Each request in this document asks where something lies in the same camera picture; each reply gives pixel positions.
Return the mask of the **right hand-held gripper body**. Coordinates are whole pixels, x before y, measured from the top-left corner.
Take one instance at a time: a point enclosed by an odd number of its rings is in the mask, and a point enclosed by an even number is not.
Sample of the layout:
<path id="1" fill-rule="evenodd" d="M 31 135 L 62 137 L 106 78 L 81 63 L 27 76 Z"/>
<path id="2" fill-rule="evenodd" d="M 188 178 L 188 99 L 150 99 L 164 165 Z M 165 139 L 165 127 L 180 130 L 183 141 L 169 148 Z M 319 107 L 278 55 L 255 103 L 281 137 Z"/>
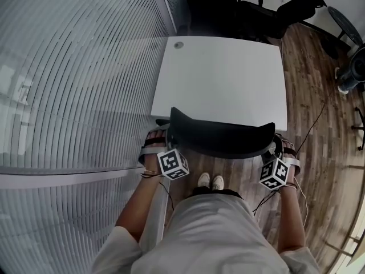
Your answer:
<path id="1" fill-rule="evenodd" d="M 266 151 L 261 155 L 263 166 L 259 183 L 269 190 L 279 190 L 281 187 L 294 187 L 298 189 L 295 177 L 300 173 L 301 163 L 297 157 L 283 153 L 281 134 L 275 134 L 273 152 Z"/>

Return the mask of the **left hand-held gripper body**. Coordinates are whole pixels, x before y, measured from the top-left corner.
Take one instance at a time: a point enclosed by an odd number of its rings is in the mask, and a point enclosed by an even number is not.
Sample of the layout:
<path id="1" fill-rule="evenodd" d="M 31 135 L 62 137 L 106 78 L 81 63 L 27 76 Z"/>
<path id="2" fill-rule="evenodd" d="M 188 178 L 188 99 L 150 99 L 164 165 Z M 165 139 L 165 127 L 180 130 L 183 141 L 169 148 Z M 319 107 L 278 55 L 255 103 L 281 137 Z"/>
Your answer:
<path id="1" fill-rule="evenodd" d="M 145 166 L 146 155 L 156 155 L 159 170 L 157 172 L 145 169 L 141 175 L 143 178 L 165 177 L 169 180 L 175 180 L 189 174 L 187 159 L 177 148 L 177 140 L 172 135 L 170 124 L 156 127 L 151 131 L 165 130 L 166 144 L 165 147 L 146 147 L 142 146 L 139 154 L 139 163 Z"/>

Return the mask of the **person's left hand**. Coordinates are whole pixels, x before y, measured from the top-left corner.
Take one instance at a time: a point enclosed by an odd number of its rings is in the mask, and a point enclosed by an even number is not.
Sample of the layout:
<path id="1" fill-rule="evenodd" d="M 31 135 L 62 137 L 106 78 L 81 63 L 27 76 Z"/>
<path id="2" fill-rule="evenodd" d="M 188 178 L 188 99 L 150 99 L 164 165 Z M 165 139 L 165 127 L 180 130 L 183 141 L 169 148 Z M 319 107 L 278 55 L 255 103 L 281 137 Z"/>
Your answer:
<path id="1" fill-rule="evenodd" d="M 145 140 L 146 147 L 165 147 L 166 131 L 156 130 L 150 131 Z"/>

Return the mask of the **person's right hand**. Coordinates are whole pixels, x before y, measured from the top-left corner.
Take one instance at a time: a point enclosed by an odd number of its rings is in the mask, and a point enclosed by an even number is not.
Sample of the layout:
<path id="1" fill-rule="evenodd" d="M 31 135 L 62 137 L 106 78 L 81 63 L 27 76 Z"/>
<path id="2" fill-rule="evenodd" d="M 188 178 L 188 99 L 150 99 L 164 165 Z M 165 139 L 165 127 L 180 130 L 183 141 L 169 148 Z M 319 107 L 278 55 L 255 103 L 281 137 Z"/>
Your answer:
<path id="1" fill-rule="evenodd" d="M 282 139 L 282 146 L 283 146 L 283 153 L 285 155 L 286 154 L 292 155 L 294 158 L 297 156 L 297 152 L 292 142 L 288 141 L 287 139 Z"/>

